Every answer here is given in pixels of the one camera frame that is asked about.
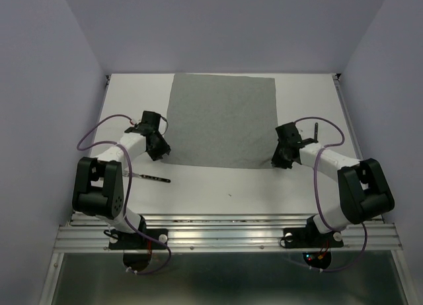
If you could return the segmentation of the black handled knife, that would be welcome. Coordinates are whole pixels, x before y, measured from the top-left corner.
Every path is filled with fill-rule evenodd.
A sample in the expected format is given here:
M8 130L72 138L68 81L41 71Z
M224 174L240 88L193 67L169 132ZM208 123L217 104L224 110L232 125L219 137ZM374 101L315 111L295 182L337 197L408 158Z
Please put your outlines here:
M316 122L314 125L314 131L313 131L313 140L316 143L319 143L318 135L319 135L319 123Z

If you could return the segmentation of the grey cloth napkin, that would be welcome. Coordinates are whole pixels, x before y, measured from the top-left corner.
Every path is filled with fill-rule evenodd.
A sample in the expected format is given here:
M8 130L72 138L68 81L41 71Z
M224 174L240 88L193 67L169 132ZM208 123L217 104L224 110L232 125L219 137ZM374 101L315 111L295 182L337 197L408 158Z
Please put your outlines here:
M176 74L164 163L269 169L278 125L273 78Z

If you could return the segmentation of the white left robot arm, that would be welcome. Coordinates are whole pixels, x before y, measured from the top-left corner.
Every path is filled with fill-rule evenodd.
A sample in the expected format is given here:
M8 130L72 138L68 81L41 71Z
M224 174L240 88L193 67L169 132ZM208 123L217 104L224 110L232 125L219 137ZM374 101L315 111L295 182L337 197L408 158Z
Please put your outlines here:
M171 147L159 131L165 118L159 113L145 110L141 120L130 121L120 140L96 142L78 150L89 150L99 145L110 147L94 157L82 157L78 164L73 189L72 207L76 212L105 221L115 230L124 233L124 240L133 248L142 247L147 240L145 219L128 208L132 187L131 160L147 154L152 161L169 155Z

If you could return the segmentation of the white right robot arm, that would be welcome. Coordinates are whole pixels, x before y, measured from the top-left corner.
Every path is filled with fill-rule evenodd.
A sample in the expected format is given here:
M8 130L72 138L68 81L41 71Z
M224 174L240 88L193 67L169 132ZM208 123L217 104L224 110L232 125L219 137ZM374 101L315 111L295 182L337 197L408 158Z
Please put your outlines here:
M316 138L304 139L296 122L276 128L278 144L271 160L273 167L291 169L294 163L313 169L313 188L318 214L312 216L304 229L304 238L311 245L320 245L329 232L342 231L350 224L361 224L390 212L395 200L380 163L373 159L359 160L331 150L339 143L322 145ZM318 174L331 178L338 185L338 202L323 209L318 190Z

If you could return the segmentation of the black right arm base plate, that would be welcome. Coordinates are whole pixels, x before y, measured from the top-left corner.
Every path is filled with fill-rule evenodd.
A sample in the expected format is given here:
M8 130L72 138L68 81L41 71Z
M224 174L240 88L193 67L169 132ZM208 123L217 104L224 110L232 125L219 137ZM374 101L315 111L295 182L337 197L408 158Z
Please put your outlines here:
M279 245L286 249L320 249L344 247L342 239L335 239L334 232L321 234L318 230L284 228Z

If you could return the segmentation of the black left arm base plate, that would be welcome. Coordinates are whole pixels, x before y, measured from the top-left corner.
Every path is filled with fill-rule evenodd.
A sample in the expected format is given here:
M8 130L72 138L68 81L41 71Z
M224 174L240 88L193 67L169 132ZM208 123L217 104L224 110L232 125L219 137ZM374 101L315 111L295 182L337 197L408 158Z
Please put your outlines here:
M148 243L147 240L136 233L119 232L115 229L104 230L103 234L109 238L108 248L110 250L147 250L165 247L158 243Z

